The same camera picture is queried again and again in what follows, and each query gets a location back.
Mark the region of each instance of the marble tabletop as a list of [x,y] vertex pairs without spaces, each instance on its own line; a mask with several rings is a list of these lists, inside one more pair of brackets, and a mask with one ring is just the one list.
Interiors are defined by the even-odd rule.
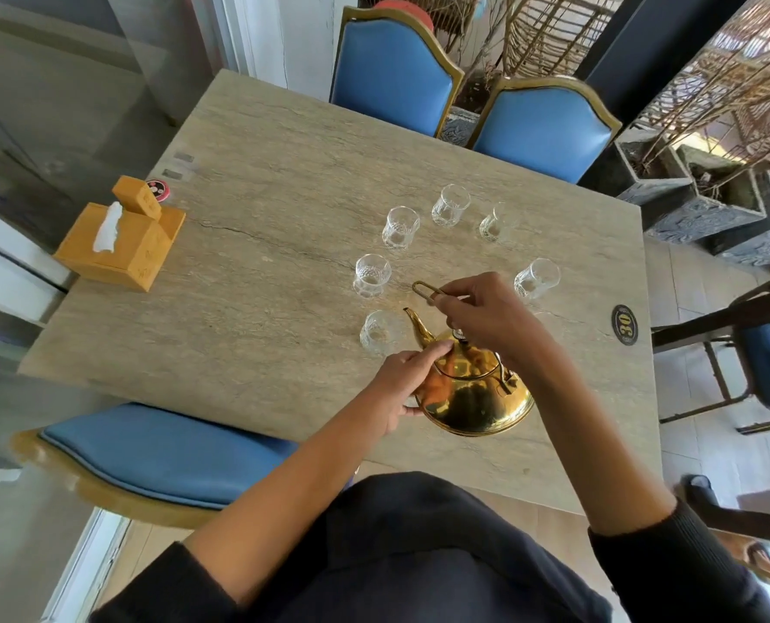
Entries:
[[[359,343],[369,312],[411,306],[442,331],[442,315],[411,293],[411,282],[489,270],[511,282],[547,257],[562,280],[539,318],[637,456],[660,472],[638,207],[228,71],[164,157],[175,150],[193,155],[197,170],[170,182],[167,203],[188,218],[151,292],[79,280],[24,359],[24,374],[305,440],[375,374],[380,358]],[[473,200],[454,228],[431,219],[447,183]],[[522,214],[507,245],[476,231],[497,201]],[[380,234],[397,205],[421,213],[421,227],[405,253],[389,256],[385,293],[363,300],[351,288],[354,263],[387,255]],[[637,316],[636,345],[612,334],[616,304]],[[476,439],[407,419],[370,459],[581,509],[537,410]]]

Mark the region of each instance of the empty glass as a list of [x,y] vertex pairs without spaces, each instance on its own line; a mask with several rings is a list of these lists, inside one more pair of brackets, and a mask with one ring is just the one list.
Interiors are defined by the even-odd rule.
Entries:
[[463,217],[463,212],[471,204],[471,196],[462,187],[449,183],[442,188],[439,200],[432,208],[432,219],[437,225],[452,228]]
[[404,315],[389,311],[374,311],[367,316],[359,332],[359,341],[365,350],[388,356],[409,347],[408,320]]
[[515,276],[515,291],[525,300],[532,300],[560,281],[561,270],[557,264],[540,257]]
[[419,228],[420,215],[411,208],[400,205],[399,208],[393,208],[387,213],[385,229],[382,230],[382,241],[390,249],[408,249]]
[[390,280],[390,262],[375,253],[368,253],[356,261],[356,279],[353,290],[369,299],[378,297]]
[[495,203],[491,214],[480,221],[478,232],[489,242],[503,240],[509,234],[509,230],[517,225],[518,216],[515,209],[510,209],[503,202]]

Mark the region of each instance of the black shirt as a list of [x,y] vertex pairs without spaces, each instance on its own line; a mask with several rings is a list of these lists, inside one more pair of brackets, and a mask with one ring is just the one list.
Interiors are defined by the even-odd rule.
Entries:
[[[687,505],[639,532],[590,540],[633,623],[770,621],[754,577]],[[610,615],[603,597],[477,498],[404,472],[339,495],[247,609],[176,543],[91,620],[554,623]]]

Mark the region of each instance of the black sleeve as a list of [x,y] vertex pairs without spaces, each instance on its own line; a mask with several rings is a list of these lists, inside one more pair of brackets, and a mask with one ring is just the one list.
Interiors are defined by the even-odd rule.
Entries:
[[235,602],[182,543],[169,546],[125,589],[90,615],[90,623],[213,623]]
[[769,597],[684,502],[647,529],[589,536],[632,623],[770,623]]

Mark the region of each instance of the black pillar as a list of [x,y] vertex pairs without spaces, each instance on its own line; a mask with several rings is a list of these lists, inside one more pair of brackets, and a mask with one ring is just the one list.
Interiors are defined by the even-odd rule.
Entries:
[[747,0],[624,0],[578,66],[625,126]]

